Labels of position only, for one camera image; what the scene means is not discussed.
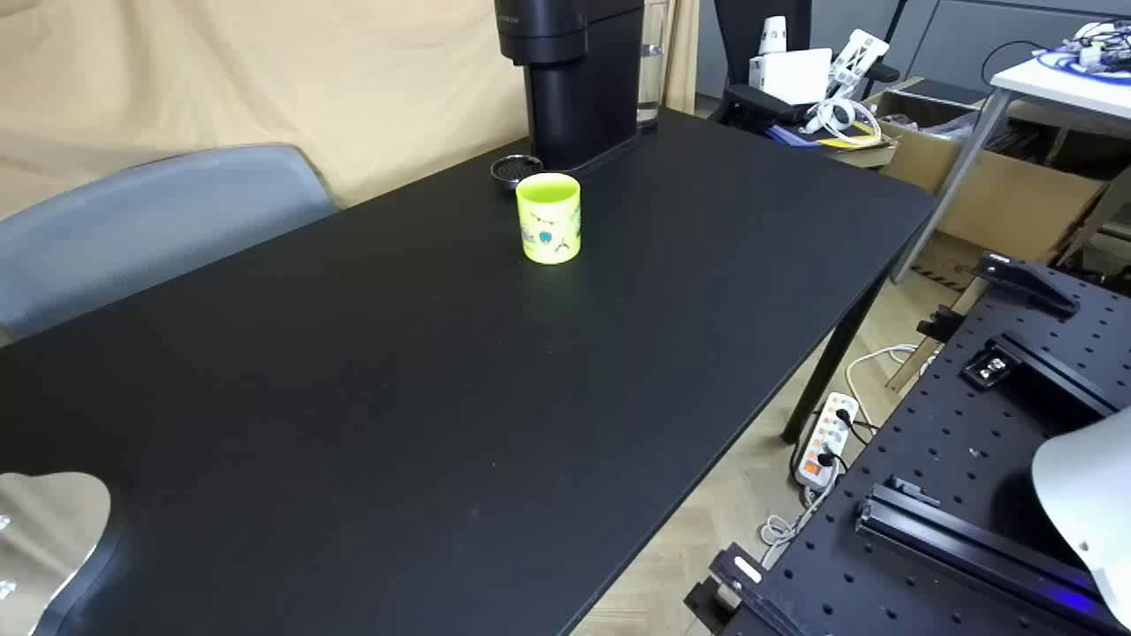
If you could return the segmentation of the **green plastic cup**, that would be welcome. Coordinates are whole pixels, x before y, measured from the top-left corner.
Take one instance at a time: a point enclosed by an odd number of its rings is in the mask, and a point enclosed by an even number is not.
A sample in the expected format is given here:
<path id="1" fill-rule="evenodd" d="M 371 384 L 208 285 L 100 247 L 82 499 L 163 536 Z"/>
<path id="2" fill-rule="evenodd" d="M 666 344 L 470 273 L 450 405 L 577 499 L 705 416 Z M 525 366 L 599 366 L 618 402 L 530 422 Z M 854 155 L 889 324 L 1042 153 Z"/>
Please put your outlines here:
<path id="1" fill-rule="evenodd" d="M 579 253 L 579 181 L 532 173 L 516 183 L 519 247 L 532 266 L 564 266 Z"/>

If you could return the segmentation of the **black drip tray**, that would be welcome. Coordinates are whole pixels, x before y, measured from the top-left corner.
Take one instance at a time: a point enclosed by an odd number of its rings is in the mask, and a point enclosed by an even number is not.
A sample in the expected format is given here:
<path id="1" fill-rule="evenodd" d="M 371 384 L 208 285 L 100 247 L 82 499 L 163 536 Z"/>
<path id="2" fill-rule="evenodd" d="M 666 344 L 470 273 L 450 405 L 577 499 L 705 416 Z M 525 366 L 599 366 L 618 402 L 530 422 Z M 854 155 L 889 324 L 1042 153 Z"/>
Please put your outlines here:
<path id="1" fill-rule="evenodd" d="M 500 187 L 512 191 L 523 175 L 539 173 L 545 164 L 530 153 L 504 153 L 488 166 L 488 175 Z"/>

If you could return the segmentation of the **black coffee machine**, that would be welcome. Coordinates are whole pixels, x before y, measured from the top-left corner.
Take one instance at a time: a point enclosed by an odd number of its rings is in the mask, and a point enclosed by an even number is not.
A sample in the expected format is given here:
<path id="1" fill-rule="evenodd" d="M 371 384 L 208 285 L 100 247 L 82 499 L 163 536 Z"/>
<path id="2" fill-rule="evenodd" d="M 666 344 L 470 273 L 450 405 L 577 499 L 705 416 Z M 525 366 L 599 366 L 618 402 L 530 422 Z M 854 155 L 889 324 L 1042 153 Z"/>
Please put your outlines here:
<path id="1" fill-rule="evenodd" d="M 494 0 L 494 28 L 545 166 L 571 171 L 636 133 L 642 0 Z"/>

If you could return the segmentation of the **white power strip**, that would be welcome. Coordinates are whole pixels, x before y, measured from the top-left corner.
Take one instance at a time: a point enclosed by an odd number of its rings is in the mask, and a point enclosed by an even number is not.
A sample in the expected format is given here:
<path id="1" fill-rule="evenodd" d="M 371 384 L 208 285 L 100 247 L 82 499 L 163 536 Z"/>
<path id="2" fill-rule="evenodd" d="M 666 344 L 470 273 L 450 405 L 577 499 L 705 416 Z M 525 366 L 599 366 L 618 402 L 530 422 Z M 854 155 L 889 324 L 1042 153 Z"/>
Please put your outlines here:
<path id="1" fill-rule="evenodd" d="M 823 491 L 832 480 L 832 466 L 850 437 L 854 412 L 858 402 L 849 391 L 829 391 L 823 398 L 796 462 L 796 480 L 801 486 Z"/>

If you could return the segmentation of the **black perforated breadboard table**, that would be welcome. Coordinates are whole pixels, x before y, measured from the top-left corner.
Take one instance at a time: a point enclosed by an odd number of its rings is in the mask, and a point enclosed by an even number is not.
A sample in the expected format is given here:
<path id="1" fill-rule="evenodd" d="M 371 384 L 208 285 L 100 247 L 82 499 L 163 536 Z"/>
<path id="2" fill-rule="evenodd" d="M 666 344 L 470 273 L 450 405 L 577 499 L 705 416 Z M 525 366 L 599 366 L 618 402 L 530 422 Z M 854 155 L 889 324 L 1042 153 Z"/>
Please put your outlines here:
<path id="1" fill-rule="evenodd" d="M 893 483 L 1085 569 L 1048 525 L 1033 456 L 1131 402 L 1131 296 L 1046 267 L 988 285 L 769 566 L 730 545 L 684 609 L 710 636 L 1127 636 L 1095 632 L 854 525 Z"/>

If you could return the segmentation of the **cardboard box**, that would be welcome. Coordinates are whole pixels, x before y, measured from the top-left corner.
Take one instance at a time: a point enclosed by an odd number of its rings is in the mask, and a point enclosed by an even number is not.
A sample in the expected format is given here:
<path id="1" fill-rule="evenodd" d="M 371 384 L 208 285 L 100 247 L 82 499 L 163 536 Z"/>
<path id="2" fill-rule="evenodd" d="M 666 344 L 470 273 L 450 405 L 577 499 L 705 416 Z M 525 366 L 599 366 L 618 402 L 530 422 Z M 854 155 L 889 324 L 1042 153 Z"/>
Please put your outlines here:
<path id="1" fill-rule="evenodd" d="M 994 112 L 987 99 L 935 102 L 897 85 L 873 106 L 893 142 L 882 175 L 916 183 L 941 207 L 929 232 L 1048 260 L 1102 195 L 1098 181 L 996 153 L 1003 120 L 994 120 L 994 139 L 971 144 Z"/>

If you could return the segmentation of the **white side table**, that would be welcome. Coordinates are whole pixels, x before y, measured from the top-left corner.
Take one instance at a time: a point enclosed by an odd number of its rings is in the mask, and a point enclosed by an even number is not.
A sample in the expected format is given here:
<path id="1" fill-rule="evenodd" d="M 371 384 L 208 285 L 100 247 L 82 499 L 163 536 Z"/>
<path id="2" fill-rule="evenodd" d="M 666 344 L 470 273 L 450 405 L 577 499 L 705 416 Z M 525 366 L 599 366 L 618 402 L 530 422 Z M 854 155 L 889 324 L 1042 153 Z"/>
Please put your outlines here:
<path id="1" fill-rule="evenodd" d="M 1048 108 L 1070 108 L 1106 120 L 1131 120 L 1131 78 L 1090 78 L 1076 69 L 1046 68 L 1040 56 L 1003 68 L 988 78 L 988 94 L 974 108 L 971 133 L 957 144 L 957 155 L 941 183 L 935 205 L 916 241 L 900 252 L 889 278 L 900 284 L 926 241 L 941 225 L 943 213 L 957 200 L 966 175 L 971 173 L 982 144 L 1001 132 L 1014 102 L 1040 102 Z"/>

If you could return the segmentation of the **black aluminium rail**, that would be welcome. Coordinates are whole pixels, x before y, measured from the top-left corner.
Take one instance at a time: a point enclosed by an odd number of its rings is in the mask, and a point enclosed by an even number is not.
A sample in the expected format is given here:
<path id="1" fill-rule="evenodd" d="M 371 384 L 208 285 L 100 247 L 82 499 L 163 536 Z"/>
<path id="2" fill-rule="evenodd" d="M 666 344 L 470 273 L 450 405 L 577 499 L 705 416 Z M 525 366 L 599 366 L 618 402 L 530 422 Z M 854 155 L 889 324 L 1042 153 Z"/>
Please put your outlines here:
<path id="1" fill-rule="evenodd" d="M 1063 566 L 1035 548 L 982 530 L 893 483 L 877 483 L 858 502 L 854 525 L 1042 610 L 1076 618 L 1095 632 L 1121 632 L 1116 615 L 1106 609 L 1085 569 Z"/>

